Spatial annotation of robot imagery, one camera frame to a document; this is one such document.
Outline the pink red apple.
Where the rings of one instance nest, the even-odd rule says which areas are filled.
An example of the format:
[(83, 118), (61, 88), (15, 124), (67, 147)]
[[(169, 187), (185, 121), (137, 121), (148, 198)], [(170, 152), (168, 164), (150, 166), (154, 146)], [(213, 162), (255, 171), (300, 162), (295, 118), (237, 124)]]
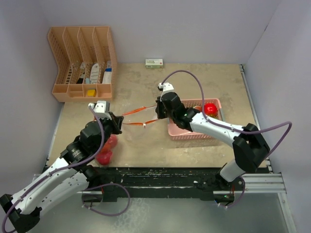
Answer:
[(116, 135), (111, 135), (105, 142), (101, 152), (111, 151), (118, 143), (118, 137)]

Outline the peach with green leaf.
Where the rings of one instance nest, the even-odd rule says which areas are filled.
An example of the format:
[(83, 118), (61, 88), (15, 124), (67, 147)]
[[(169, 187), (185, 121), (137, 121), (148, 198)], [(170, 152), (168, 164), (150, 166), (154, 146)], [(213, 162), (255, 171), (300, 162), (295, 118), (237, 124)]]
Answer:
[(193, 109), (196, 109), (196, 110), (198, 110), (198, 111), (200, 111), (200, 112), (202, 111), (202, 107), (201, 107), (201, 106), (199, 106), (199, 105), (194, 106), (194, 107), (193, 107)]

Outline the clear zip bag orange zipper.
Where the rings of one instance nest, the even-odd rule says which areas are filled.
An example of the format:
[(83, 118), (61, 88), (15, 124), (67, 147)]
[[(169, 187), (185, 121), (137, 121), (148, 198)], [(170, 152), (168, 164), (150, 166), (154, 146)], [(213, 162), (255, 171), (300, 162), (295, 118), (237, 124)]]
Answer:
[(118, 138), (116, 135), (111, 135), (105, 145), (103, 146), (102, 150), (96, 155), (96, 161), (102, 165), (106, 166), (111, 162), (113, 149), (116, 147), (118, 143)]

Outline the large red apple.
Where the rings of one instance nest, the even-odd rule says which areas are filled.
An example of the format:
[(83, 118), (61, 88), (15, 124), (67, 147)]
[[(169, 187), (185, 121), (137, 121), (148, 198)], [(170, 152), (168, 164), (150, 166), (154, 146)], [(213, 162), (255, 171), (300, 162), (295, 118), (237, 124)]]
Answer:
[(216, 116), (218, 114), (218, 109), (215, 104), (208, 102), (204, 104), (204, 113), (208, 116)]

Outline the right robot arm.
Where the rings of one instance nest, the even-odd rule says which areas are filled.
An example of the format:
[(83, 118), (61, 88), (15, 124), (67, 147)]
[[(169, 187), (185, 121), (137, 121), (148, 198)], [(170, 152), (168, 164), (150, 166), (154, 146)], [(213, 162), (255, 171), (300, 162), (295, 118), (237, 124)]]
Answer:
[(221, 190), (231, 187), (240, 175), (257, 171), (270, 152), (267, 142), (254, 124), (239, 126), (215, 118), (208, 119), (203, 112), (185, 107), (175, 92), (159, 96), (156, 103), (155, 112), (159, 119), (169, 118), (180, 129), (206, 134), (233, 149), (234, 159), (221, 168), (216, 178)]

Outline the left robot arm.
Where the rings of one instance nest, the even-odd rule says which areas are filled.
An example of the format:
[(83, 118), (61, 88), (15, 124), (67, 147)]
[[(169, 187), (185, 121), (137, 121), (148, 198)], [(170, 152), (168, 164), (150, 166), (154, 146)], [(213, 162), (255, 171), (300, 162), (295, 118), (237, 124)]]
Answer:
[(13, 225), (14, 233), (26, 233), (38, 224), (43, 214), (76, 192), (95, 190), (100, 185), (99, 173), (89, 164), (102, 150), (113, 134), (121, 134), (123, 116), (112, 112), (100, 117), (95, 113), (90, 121), (68, 144), (60, 157), (36, 180), (21, 191), (0, 198), (6, 222)]

